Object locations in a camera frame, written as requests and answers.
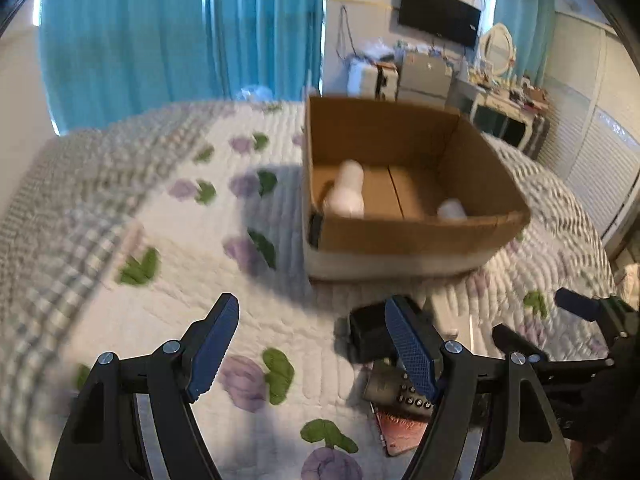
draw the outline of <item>sliding closet door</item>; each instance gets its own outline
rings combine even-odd
[[[601,63],[602,34],[595,25],[556,13],[544,81],[550,127],[538,162],[563,180],[584,140]]]
[[[602,84],[568,186],[604,235],[640,171],[640,76],[618,38],[606,35]]]

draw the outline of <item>black remote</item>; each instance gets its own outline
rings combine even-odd
[[[433,406],[419,394],[402,369],[375,361],[362,398],[378,408],[404,418],[428,420]]]

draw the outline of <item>television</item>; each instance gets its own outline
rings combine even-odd
[[[474,46],[480,9],[460,0],[401,0],[399,25],[436,34],[464,46]]]

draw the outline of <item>bolt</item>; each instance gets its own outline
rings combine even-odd
[[[105,352],[98,356],[98,362],[101,365],[108,365],[111,361],[113,361],[113,353],[111,352]]]
[[[447,341],[444,343],[444,349],[450,354],[459,354],[464,347],[457,341]]]
[[[180,341],[171,339],[162,345],[162,351],[165,354],[175,354],[180,349]]]
[[[520,352],[514,352],[511,354],[511,362],[517,365],[523,365],[527,362],[527,358],[524,357]]]

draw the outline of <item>blue curtain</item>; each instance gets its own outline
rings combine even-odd
[[[546,51],[555,22],[556,0],[496,0],[494,23],[503,23],[517,48],[514,73],[542,85]]]
[[[60,133],[221,95],[202,0],[42,0],[40,62]]]
[[[216,84],[233,97],[248,85],[299,100],[320,77],[322,0],[207,0]]]

